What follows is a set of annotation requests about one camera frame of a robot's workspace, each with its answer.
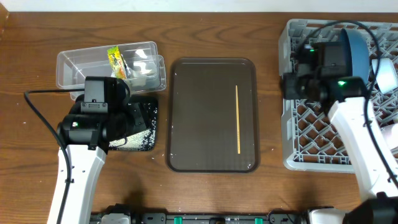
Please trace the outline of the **green snack wrapper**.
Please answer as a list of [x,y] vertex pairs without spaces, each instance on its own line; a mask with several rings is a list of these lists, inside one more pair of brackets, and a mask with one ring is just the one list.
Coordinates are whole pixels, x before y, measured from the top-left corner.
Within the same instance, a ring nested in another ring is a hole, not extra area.
[[127,71],[119,47],[114,46],[107,50],[109,64],[116,78],[126,79]]

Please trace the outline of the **wooden chopstick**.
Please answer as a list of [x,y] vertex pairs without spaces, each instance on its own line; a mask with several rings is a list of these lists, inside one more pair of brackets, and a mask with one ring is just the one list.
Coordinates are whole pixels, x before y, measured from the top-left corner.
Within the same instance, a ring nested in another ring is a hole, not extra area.
[[239,120],[239,93],[238,86],[235,86],[235,100],[236,100],[236,137],[237,137],[237,153],[241,153],[241,140],[240,140],[240,120]]

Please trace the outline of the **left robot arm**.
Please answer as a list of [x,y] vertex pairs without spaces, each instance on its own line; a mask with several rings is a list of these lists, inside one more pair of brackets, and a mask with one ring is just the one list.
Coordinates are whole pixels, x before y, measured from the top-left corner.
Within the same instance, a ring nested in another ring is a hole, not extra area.
[[157,99],[132,95],[119,78],[86,77],[83,94],[58,124],[58,176],[48,223],[89,223],[108,151],[130,149],[153,126]]

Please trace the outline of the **blue plate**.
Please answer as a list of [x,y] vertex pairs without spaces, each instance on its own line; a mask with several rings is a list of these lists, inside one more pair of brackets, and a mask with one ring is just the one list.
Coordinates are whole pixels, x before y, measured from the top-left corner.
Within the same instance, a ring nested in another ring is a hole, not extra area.
[[359,77],[364,84],[369,79],[369,50],[363,35],[352,29],[342,29],[339,40],[343,43],[349,76]]

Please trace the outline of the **light blue rice bowl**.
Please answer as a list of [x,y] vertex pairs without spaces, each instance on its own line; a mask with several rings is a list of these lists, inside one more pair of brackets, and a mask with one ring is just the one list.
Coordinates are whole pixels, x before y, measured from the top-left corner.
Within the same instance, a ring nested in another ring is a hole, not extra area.
[[391,59],[381,59],[376,82],[383,95],[397,88],[397,74]]

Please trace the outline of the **white napkin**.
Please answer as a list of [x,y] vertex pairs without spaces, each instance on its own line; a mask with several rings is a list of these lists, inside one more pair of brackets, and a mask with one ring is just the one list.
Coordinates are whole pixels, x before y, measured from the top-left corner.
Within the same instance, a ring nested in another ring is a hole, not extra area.
[[156,54],[149,49],[128,50],[126,57],[130,76],[126,82],[133,90],[147,90],[160,85],[159,64]]

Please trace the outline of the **white cup pink inside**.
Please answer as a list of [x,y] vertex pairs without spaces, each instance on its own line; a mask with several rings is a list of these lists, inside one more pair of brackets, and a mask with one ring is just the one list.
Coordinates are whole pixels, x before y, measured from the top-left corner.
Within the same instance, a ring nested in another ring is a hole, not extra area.
[[398,124],[391,124],[381,128],[381,133],[390,150],[398,146]]

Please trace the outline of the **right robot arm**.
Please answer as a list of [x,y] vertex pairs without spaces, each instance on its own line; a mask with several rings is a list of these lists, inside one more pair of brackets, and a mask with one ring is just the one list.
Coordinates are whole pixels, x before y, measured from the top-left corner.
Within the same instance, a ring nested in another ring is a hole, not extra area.
[[350,212],[318,208],[308,223],[397,223],[397,162],[386,145],[365,83],[368,72],[354,75],[343,42],[321,42],[296,54],[295,73],[282,76],[286,100],[319,102],[335,127],[357,178],[361,205]]

